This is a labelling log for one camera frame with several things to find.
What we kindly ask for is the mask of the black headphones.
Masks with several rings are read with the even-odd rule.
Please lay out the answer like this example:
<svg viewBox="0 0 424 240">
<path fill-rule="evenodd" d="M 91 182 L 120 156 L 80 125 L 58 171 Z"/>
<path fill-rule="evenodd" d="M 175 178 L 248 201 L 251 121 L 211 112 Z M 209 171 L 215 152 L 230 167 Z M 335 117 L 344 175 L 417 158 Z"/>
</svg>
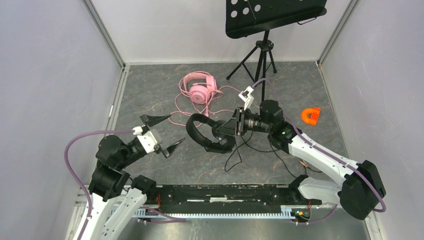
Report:
<svg viewBox="0 0 424 240">
<path fill-rule="evenodd" d="M 225 120 L 214 120 L 200 113 L 192 114 L 186 124 L 187 134 L 206 152 L 227 154 L 236 146 L 234 136 L 218 133 L 217 129 Z"/>
</svg>

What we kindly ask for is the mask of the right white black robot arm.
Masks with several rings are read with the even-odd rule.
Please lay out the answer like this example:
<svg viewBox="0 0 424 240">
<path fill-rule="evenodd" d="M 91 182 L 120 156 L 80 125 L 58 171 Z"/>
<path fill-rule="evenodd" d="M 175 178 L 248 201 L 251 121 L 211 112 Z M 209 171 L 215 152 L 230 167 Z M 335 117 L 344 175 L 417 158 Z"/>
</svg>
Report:
<svg viewBox="0 0 424 240">
<path fill-rule="evenodd" d="M 331 180 L 300 176 L 289 189 L 289 199 L 302 204 L 316 199 L 340 205 L 348 214 L 364 220 L 371 212 L 383 213 L 386 190 L 377 166 L 369 160 L 357 162 L 339 155 L 289 123 L 275 100 L 260 104 L 259 113 L 238 107 L 231 119 L 220 121 L 212 128 L 217 134 L 242 136 L 247 131 L 267 133 L 270 145 L 306 161 Z"/>
</svg>

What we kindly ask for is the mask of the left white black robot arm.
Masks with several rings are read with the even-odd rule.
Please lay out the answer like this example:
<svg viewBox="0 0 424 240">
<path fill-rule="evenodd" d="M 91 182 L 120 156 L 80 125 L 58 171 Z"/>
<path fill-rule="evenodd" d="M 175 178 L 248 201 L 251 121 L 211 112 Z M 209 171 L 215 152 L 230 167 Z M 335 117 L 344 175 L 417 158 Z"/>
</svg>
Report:
<svg viewBox="0 0 424 240">
<path fill-rule="evenodd" d="M 169 158 L 183 139 L 166 148 L 153 128 L 169 116 L 140 116 L 141 125 L 125 133 L 134 139 L 125 143 L 118 137 L 122 130 L 101 130 L 104 137 L 98 144 L 97 164 L 88 186 L 81 184 L 87 198 L 75 240 L 116 240 L 137 210 L 160 212 L 161 195 L 154 180 L 139 175 L 132 178 L 125 168 L 148 154 L 163 154 Z"/>
</svg>

